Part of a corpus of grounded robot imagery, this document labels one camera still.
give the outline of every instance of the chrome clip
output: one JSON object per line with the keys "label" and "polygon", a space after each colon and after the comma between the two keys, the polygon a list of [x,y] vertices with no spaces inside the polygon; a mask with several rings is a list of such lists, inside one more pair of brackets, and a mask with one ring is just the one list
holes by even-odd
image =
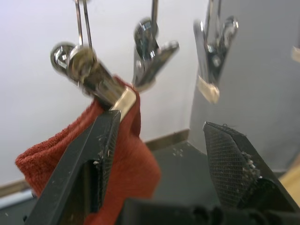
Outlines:
{"label": "chrome clip", "polygon": [[156,42],[158,0],[152,0],[151,18],[139,22],[135,29],[135,57],[133,85],[138,91],[148,89],[155,82],[159,70],[179,49],[177,41],[171,41],[159,48]]}
{"label": "chrome clip", "polygon": [[78,0],[75,0],[79,45],[56,45],[50,54],[52,66],[57,72],[66,75],[85,94],[96,97],[104,109],[120,110],[122,120],[135,103],[136,95],[130,88],[117,82],[97,59],[92,49],[86,0],[82,2],[89,47],[83,46],[80,7]]}
{"label": "chrome clip", "polygon": [[215,26],[215,39],[208,43],[210,16],[213,11],[213,1],[209,1],[205,28],[202,21],[194,22],[194,35],[198,55],[198,81],[199,91],[211,103],[217,103],[220,97],[218,83],[221,77],[224,62],[234,39],[239,24],[234,16],[228,17],[219,27],[221,0],[218,2]]}

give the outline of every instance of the white wall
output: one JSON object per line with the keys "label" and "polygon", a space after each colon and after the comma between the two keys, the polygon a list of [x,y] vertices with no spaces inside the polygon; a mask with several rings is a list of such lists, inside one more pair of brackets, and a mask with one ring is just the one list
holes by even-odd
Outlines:
{"label": "white wall", "polygon": [[[142,98],[142,133],[153,139],[189,127],[197,57],[193,20],[205,18],[207,0],[159,1],[158,43],[178,40],[180,51]],[[133,31],[150,16],[151,0],[92,0],[93,46],[107,68],[127,82],[133,76]],[[0,28],[0,185],[22,179],[15,158],[61,131],[89,105],[51,67],[49,53],[60,41],[78,43],[72,0],[4,1]]]}

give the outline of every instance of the metal clip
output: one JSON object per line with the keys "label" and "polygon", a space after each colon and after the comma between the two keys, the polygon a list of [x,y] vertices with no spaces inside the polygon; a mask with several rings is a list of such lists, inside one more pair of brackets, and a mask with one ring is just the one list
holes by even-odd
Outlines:
{"label": "metal clip", "polygon": [[219,26],[221,0],[218,2],[215,26],[215,39],[208,43],[210,16],[213,10],[213,0],[209,1],[205,29],[202,21],[194,22],[194,35],[198,55],[198,89],[211,103],[217,103],[220,97],[218,83],[224,62],[239,24],[234,16],[226,19]]}
{"label": "metal clip", "polygon": [[152,1],[151,18],[139,22],[135,29],[135,60],[133,85],[138,91],[148,89],[159,70],[179,49],[177,41],[171,41],[159,48],[156,42],[158,0]]}
{"label": "metal clip", "polygon": [[104,109],[120,110],[122,120],[135,103],[136,95],[130,88],[117,82],[97,59],[92,49],[86,0],[82,2],[89,47],[83,46],[80,7],[78,0],[75,0],[79,45],[56,45],[50,55],[52,66],[81,87],[85,94],[96,97]]}

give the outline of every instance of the gray wall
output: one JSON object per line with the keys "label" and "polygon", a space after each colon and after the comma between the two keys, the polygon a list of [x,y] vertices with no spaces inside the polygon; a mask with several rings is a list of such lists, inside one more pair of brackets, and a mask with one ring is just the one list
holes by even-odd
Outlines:
{"label": "gray wall", "polygon": [[195,90],[189,139],[197,149],[206,152],[202,126],[211,121],[246,134],[272,169],[285,169],[300,151],[300,64],[291,59],[299,8],[298,0],[223,0],[222,20],[235,15],[240,29],[219,102]]}

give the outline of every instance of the red towel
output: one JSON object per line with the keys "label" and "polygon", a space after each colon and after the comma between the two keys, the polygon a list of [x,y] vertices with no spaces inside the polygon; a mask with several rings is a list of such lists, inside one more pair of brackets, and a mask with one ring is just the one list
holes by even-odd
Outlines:
{"label": "red towel", "polygon": [[[120,124],[104,204],[98,213],[88,216],[85,225],[113,225],[126,198],[151,198],[159,182],[158,164],[139,138],[141,113],[137,92],[136,97],[136,103]],[[37,196],[41,195],[67,146],[102,112],[98,101],[94,100],[66,129],[18,156],[15,163]]]}

